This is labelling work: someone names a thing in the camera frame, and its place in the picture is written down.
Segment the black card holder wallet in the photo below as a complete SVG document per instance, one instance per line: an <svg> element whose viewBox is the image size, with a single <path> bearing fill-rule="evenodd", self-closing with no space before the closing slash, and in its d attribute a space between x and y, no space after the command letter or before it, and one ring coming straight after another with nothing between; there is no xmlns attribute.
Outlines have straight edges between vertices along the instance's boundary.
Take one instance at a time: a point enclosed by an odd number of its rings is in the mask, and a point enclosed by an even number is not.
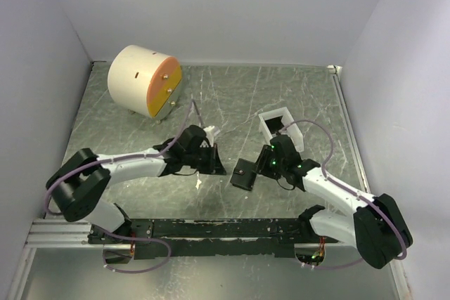
<svg viewBox="0 0 450 300"><path fill-rule="evenodd" d="M239 158L233 169L230 184L245 191L252 191L256 176L255 163Z"/></svg>

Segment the white card tray box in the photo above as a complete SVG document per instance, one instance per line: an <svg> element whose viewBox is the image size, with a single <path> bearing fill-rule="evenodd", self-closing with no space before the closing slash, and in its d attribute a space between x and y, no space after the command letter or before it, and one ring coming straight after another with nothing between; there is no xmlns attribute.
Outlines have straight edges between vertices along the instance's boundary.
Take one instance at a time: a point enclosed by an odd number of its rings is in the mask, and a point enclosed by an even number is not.
<svg viewBox="0 0 450 300"><path fill-rule="evenodd" d="M295 146L296 151L304 151L303 134L298 125L294 123L293 116L287 107L262 112L259 117L259 132L267 145L278 134L288 135Z"/></svg>

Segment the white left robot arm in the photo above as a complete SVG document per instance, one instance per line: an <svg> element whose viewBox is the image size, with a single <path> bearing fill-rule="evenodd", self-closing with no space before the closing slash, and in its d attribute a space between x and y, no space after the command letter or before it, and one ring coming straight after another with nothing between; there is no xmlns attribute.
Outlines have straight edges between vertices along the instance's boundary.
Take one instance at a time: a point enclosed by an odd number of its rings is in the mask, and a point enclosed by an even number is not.
<svg viewBox="0 0 450 300"><path fill-rule="evenodd" d="M199 174L226 175L219 158L216 126L190 125L177 137L140 152L97 155L90 148L76 152L46 183L45 200L53 200L68 222L87 220L105 228L116 243L131 235L125 213L101 199L106 188L144 177L178 176L184 167Z"/></svg>

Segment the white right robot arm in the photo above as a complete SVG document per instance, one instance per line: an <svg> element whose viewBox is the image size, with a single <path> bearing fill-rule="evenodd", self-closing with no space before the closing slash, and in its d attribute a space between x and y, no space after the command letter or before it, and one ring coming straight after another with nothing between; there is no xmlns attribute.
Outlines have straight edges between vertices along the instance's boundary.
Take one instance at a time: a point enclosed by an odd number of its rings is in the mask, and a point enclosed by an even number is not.
<svg viewBox="0 0 450 300"><path fill-rule="evenodd" d="M312 159L302 159L287 135L272 138L256 161L257 174L311 193L337 208L316 205L299 217L299 236L306 242L329 237L355 248L370 266L381 269L404 258L413 244L411 232L395 200L364 193L329 174Z"/></svg>

